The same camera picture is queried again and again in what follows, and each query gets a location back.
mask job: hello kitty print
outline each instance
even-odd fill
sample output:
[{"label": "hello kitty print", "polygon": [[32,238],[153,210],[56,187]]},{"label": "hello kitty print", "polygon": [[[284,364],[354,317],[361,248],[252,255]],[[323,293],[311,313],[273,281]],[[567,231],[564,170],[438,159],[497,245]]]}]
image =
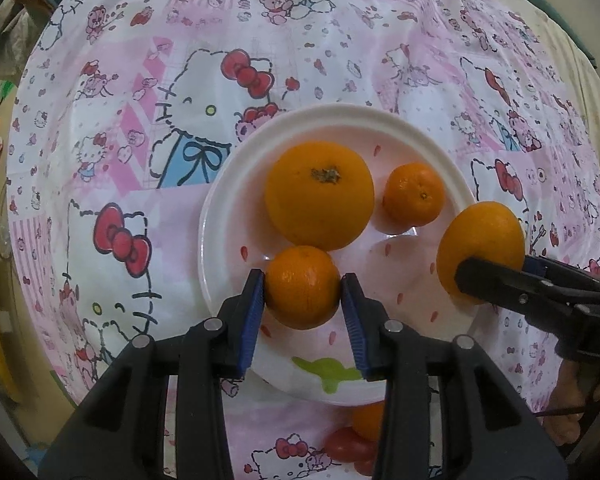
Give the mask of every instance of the hello kitty print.
[{"label": "hello kitty print", "polygon": [[[542,38],[494,0],[64,0],[7,149],[14,260],[54,372],[80,401],[134,335],[208,316],[195,253],[209,185],[260,126],[307,105],[397,114],[477,200],[513,211],[528,254],[600,275],[600,168],[567,94]],[[491,307],[473,330],[544,407],[555,338]],[[321,451],[339,410],[318,420],[253,374],[220,387],[237,478],[353,474]]]}]

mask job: orange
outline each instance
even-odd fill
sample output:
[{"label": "orange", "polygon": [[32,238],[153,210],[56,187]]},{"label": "orange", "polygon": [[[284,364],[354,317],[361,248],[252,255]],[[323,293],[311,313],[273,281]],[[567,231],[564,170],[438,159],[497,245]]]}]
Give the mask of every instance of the orange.
[{"label": "orange", "polygon": [[306,142],[273,165],[264,199],[273,225],[291,243],[334,251],[369,222],[374,183],[356,152],[335,142]]},{"label": "orange", "polygon": [[445,185],[436,171],[422,162],[398,166],[386,181],[382,206],[405,228],[433,222],[445,205]]},{"label": "orange", "polygon": [[516,216],[499,202],[478,202],[451,221],[442,235],[436,257],[442,287],[457,298],[481,303],[462,294],[456,285],[456,270],[475,256],[515,270],[525,261],[525,235]]},{"label": "orange", "polygon": [[382,430],[382,414],[384,413],[384,400],[353,409],[352,427],[362,438],[377,442],[380,440]]},{"label": "orange", "polygon": [[340,300],[340,274],[331,257],[315,247],[291,247],[269,264],[265,302],[282,324],[297,330],[322,325]]}]

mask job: plate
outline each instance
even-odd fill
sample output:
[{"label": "plate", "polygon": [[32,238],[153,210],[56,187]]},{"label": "plate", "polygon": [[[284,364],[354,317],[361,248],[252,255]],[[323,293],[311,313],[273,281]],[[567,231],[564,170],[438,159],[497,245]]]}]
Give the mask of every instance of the plate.
[{"label": "plate", "polygon": [[[465,333],[475,310],[460,309],[435,272],[442,234],[474,203],[462,174],[433,140],[397,116],[369,107],[329,104],[277,116],[240,145],[222,167],[200,217],[198,272],[211,312],[240,293],[250,269],[290,246],[269,221],[264,205],[267,173],[291,146],[331,140],[359,153],[369,167],[376,207],[362,234],[330,254],[341,274],[355,272],[365,294],[390,316],[421,334],[451,340]],[[445,183],[446,203],[431,224],[397,233],[381,208],[391,171],[416,160]],[[355,406],[384,398],[384,383],[367,383],[355,369],[342,310],[312,330],[293,330],[266,310],[251,368],[276,388],[309,400]]]}]

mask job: pink tablecloth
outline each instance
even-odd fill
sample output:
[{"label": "pink tablecloth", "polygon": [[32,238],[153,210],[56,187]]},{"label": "pink tablecloth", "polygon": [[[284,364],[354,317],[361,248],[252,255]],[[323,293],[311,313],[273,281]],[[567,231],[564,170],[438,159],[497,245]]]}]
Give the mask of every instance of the pink tablecloth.
[{"label": "pink tablecloth", "polygon": [[[318,102],[399,114],[478,200],[512,209],[530,254],[600,273],[600,168],[565,94],[533,31],[494,0],[64,0],[8,147],[14,257],[54,370],[80,401],[135,334],[208,316],[196,270],[208,183],[259,125]],[[555,338],[490,308],[475,334],[544,406]],[[238,478],[350,474],[319,452],[343,413],[253,374],[223,389]],[[280,455],[280,438],[305,442],[302,460]]]}]

